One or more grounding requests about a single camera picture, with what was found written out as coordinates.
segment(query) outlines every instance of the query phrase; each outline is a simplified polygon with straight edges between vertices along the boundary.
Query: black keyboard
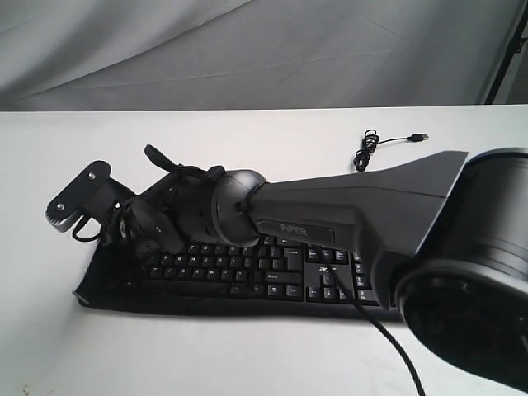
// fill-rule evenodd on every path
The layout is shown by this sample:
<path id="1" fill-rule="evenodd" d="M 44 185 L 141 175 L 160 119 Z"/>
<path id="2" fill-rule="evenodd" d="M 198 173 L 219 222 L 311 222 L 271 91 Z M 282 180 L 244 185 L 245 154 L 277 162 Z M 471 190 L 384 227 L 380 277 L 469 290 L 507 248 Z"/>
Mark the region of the black keyboard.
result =
<path id="1" fill-rule="evenodd" d="M 367 310 L 395 320 L 370 286 L 370 268 L 352 252 L 323 248 L 337 274 Z M 159 254 L 135 266 L 99 246 L 75 291 L 82 305 L 147 314 L 358 317 L 305 243 L 263 237 L 255 247 L 190 243 L 177 255 Z"/>

